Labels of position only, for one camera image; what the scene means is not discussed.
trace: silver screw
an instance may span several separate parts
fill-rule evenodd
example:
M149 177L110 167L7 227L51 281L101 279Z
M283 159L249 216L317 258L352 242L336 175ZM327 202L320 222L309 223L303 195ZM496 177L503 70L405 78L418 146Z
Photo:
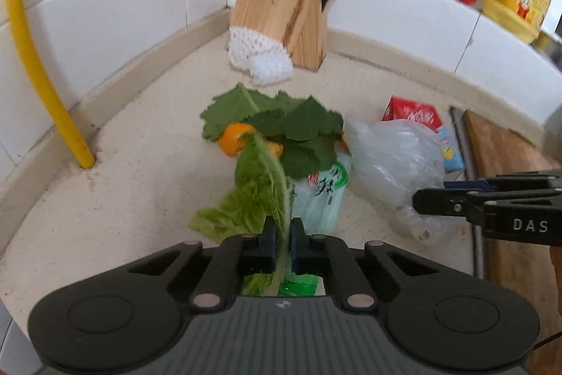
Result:
M198 294L195 297L193 297L192 302L194 305L197 305L199 308L211 309L213 307L216 307L218 304L220 304L220 297L212 293Z
M368 294L352 294L347 298L347 305L354 309L368 309L375 304L375 299Z

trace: crumpled plastic bag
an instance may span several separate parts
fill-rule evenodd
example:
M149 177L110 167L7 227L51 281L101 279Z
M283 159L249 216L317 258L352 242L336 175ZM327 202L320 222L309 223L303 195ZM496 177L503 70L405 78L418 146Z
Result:
M367 125L347 119L346 134L353 169L373 202L393 209L391 227L435 244L459 230L456 219L423 216L412 207L412 196L423 188L443 188L445 167L438 136L406 119Z

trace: white logo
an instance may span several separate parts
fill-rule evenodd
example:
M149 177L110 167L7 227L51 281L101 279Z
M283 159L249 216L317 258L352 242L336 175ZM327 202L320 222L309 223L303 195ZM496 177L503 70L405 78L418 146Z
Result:
M286 308L290 307L290 302L288 300L279 301L275 304L280 309L285 310Z
M547 227L548 225L548 221L541 221L539 223L539 232L547 232L549 230L549 228ZM529 231L529 232L535 232L535 223L533 222L533 220L529 220L529 222L527 224L524 224L522 220L515 218L513 220L513 229L515 231L520 231L522 229L525 229L525 232Z

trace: yellow gas pipe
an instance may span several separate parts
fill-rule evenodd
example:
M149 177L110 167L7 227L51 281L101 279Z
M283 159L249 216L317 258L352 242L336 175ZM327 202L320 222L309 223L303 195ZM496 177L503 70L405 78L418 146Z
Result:
M78 163L82 168L91 168L96 163L96 158L86 145L68 111L66 111L49 75L41 64L41 59L27 24L24 0L6 0L6 7L13 41L33 88L35 88L43 105L51 115L58 132Z

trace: red carton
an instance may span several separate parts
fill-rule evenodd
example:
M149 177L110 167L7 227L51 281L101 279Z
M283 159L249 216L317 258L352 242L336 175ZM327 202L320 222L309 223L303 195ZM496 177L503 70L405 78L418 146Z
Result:
M434 132L443 126L443 121L430 104L420 104L418 102L400 99L396 96L390 98L386 112L382 121L390 121L392 119L409 119L427 126Z

